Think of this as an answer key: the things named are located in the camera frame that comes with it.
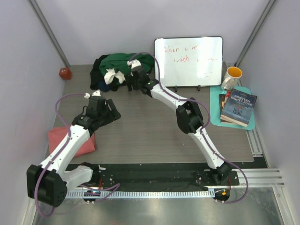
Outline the green t-shirt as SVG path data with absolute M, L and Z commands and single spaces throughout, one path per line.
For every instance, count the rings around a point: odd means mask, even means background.
M 100 62 L 99 69 L 102 75 L 105 75 L 108 69 L 114 69 L 115 73 L 121 72 L 124 75 L 131 73 L 131 69 L 127 65 L 127 62 L 135 55 L 135 53 L 115 53 L 108 55 Z M 134 60 L 138 60 L 145 71 L 148 73 L 154 67 L 154 59 L 147 54 L 140 54 L 134 57 Z

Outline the white dry-erase board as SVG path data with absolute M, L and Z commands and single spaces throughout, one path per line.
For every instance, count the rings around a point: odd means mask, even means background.
M 157 38 L 155 77 L 166 87 L 219 86 L 222 80 L 223 38 Z

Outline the white mug orange inside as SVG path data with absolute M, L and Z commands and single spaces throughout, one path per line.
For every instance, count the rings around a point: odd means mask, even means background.
M 229 67 L 224 76 L 221 88 L 224 90 L 233 89 L 242 77 L 242 70 L 238 67 Z

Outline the Nineteen Eighty-Four book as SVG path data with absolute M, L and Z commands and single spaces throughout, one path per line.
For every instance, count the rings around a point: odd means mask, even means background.
M 249 125 L 257 96 L 232 89 L 222 109 L 220 118 L 237 125 Z

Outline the white t-shirt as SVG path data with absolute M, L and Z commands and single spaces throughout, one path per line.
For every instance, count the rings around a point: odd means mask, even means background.
M 107 85 L 111 84 L 116 78 L 120 84 L 125 82 L 124 74 L 121 71 L 115 72 L 115 70 L 112 69 L 106 69 L 106 74 L 104 75 L 104 81 Z

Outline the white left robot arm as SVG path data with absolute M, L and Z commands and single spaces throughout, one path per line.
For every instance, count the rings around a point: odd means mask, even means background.
M 112 99 L 101 96 L 89 97 L 88 105 L 77 115 L 67 134 L 55 150 L 39 165 L 31 165 L 27 172 L 28 197 L 35 203 L 58 207 L 67 192 L 86 183 L 95 187 L 99 181 L 99 169 L 90 163 L 81 163 L 75 169 L 66 169 L 78 150 L 100 127 L 121 117 Z

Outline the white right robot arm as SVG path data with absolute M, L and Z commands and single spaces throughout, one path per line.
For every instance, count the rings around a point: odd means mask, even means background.
M 158 80 L 150 79 L 141 66 L 125 75 L 125 80 L 129 91 L 140 90 L 173 109 L 179 129 L 189 135 L 203 153 L 210 168 L 212 181 L 217 185 L 223 185 L 228 181 L 232 168 L 208 136 L 201 110 L 194 98 L 184 98 L 171 92 Z

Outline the black t-shirt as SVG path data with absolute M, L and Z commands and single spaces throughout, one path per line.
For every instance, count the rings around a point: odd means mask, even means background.
M 125 86 L 126 82 L 119 83 L 117 78 L 114 78 L 110 84 L 106 84 L 104 75 L 101 73 L 99 66 L 102 60 L 107 58 L 109 55 L 102 55 L 95 60 L 92 70 L 90 72 L 90 88 L 92 90 L 101 90 L 102 92 L 117 91 L 120 86 Z

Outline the small red cube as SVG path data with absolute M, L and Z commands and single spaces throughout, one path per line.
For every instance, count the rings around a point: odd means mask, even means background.
M 72 72 L 68 67 L 61 68 L 59 71 L 59 76 L 62 80 L 70 80 L 72 78 Z

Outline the folded pink t-shirt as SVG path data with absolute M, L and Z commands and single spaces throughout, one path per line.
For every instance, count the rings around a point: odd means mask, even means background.
M 70 139 L 68 144 L 56 157 L 56 161 L 70 162 L 73 158 L 96 150 L 94 135 L 90 135 L 87 130 L 78 126 L 71 127 L 70 130 L 71 135 L 68 134 L 68 128 L 66 127 L 55 127 L 48 132 L 50 159 L 59 152 L 68 138 Z

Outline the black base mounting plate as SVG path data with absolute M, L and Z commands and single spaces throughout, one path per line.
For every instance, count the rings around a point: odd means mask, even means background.
M 171 191 L 206 186 L 237 186 L 237 172 L 230 166 L 213 171 L 205 163 L 88 164 L 94 169 L 87 186 L 108 188 L 116 183 L 122 191 Z

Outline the teal plastic mat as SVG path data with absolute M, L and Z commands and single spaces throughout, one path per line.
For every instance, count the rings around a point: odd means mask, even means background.
M 219 94 L 226 94 L 226 90 L 223 90 L 221 88 L 221 86 L 211 86 L 210 87 L 210 122 L 213 125 L 220 126 L 220 127 L 237 128 L 237 129 L 243 129 L 243 130 L 253 130 L 255 128 L 254 113 L 252 113 L 247 127 L 243 127 L 243 126 L 240 126 L 237 124 L 232 124 L 232 123 L 221 122 Z

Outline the aluminium frame rail front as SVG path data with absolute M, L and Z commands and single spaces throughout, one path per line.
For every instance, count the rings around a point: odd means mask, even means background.
M 234 170 L 237 172 L 238 178 L 239 178 L 239 185 L 232 186 L 235 187 L 271 187 L 271 186 L 281 186 L 283 185 L 283 179 L 282 176 L 277 169 L 245 169 L 243 172 L 240 172 L 239 170 Z M 194 188 L 185 188 L 180 190 L 171 190 L 169 192 L 175 192 L 175 191 L 194 191 L 194 190 L 204 190 L 208 187 L 225 187 L 225 186 L 206 186 L 206 187 L 194 187 Z

